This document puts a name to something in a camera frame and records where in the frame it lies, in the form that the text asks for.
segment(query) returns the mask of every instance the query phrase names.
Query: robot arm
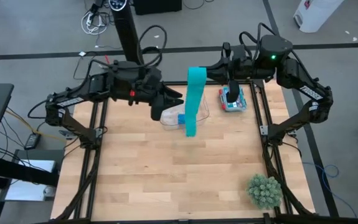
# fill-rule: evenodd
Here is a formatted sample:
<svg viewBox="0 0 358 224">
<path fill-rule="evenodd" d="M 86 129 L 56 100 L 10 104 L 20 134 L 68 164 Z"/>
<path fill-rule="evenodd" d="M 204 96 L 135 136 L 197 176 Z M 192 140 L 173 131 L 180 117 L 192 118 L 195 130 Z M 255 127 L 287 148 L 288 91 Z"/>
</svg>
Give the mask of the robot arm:
<svg viewBox="0 0 358 224">
<path fill-rule="evenodd" d="M 282 144 L 286 133 L 297 130 L 307 123 L 321 123 L 328 118 L 333 104 L 332 91 L 329 86 L 312 79 L 298 59 L 290 58 L 292 43 L 277 35 L 265 35 L 260 40 L 259 56 L 252 60 L 251 53 L 245 45 L 230 46 L 224 43 L 221 59 L 215 65 L 207 67 L 207 77 L 224 85 L 228 84 L 228 102 L 238 98 L 240 88 L 238 81 L 273 79 L 282 87 L 294 88 L 310 98 L 303 109 L 295 116 L 267 127 L 267 139 L 272 144 Z"/>
<path fill-rule="evenodd" d="M 100 130 L 84 127 L 70 116 L 67 107 L 84 101 L 101 102 L 109 97 L 112 100 L 127 100 L 130 106 L 139 102 L 151 106 L 151 118 L 159 121 L 163 110 L 183 103 L 181 93 L 178 93 L 161 82 L 161 71 L 155 67 L 136 68 L 134 62 L 114 61 L 113 65 L 92 60 L 87 77 L 93 62 L 108 67 L 108 71 L 92 75 L 84 79 L 82 84 L 75 88 L 66 88 L 61 93 L 53 93 L 47 97 L 46 123 L 51 126 L 62 126 L 77 135 L 82 147 L 98 147 Z"/>
</svg>

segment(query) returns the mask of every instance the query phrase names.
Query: green spiky plant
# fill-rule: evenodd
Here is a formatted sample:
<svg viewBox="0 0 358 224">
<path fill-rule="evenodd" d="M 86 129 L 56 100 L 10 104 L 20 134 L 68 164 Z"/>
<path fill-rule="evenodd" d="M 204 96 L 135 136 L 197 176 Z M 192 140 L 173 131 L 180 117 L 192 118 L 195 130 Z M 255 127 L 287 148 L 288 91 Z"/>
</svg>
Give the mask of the green spiky plant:
<svg viewBox="0 0 358 224">
<path fill-rule="evenodd" d="M 256 174 L 249 181 L 247 192 L 252 204 L 259 209 L 272 209 L 281 204 L 281 185 L 274 177 L 267 178 L 264 175 Z"/>
</svg>

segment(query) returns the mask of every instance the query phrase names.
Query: teal cloth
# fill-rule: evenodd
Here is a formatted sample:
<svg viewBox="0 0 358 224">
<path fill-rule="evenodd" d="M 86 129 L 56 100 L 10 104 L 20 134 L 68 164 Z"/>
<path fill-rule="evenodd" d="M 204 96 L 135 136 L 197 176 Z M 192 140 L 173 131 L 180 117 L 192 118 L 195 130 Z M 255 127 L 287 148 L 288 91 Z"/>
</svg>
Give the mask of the teal cloth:
<svg viewBox="0 0 358 224">
<path fill-rule="evenodd" d="M 194 137 L 197 133 L 198 108 L 206 84 L 206 68 L 189 67 L 187 82 L 186 105 L 184 108 L 186 136 Z"/>
</svg>

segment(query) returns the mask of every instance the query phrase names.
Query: clear plastic container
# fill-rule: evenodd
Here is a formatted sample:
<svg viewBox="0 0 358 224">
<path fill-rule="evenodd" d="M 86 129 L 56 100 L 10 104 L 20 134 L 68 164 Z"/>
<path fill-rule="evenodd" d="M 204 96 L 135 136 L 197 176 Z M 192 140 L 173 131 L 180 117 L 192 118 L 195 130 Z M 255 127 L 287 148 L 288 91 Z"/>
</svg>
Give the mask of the clear plastic container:
<svg viewBox="0 0 358 224">
<path fill-rule="evenodd" d="M 185 103 L 182 105 L 174 106 L 162 112 L 161 124 L 167 131 L 184 129 L 186 124 L 179 124 L 179 114 L 184 114 Z M 205 120 L 209 117 L 209 109 L 206 103 L 205 97 L 202 95 L 201 103 L 197 113 L 197 126 L 205 123 Z"/>
</svg>

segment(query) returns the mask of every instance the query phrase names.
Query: yellow cable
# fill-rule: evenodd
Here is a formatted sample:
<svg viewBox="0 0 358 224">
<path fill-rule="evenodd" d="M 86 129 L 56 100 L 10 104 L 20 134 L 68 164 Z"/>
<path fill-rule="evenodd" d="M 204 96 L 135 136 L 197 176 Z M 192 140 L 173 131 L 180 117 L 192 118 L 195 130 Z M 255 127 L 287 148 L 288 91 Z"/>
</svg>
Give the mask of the yellow cable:
<svg viewBox="0 0 358 224">
<path fill-rule="evenodd" d="M 17 115 L 15 115 L 14 113 L 6 110 L 6 113 L 8 113 L 9 115 L 17 118 L 19 121 L 21 121 L 23 124 L 25 124 L 25 126 L 27 126 L 33 133 L 36 133 L 36 134 L 40 134 L 40 135 L 43 135 L 45 137 L 49 137 L 49 138 L 54 138 L 54 139 L 57 139 L 57 140 L 60 140 L 60 141 L 63 141 L 63 142 L 66 142 L 66 140 L 62 139 L 62 138 L 59 138 L 59 137 L 56 137 L 56 136 L 53 136 L 53 135 L 50 135 L 50 134 L 45 134 L 45 133 L 42 133 L 40 131 L 36 131 L 35 129 L 33 129 L 29 124 L 28 122 L 26 122 L 24 119 L 18 117 Z"/>
</svg>

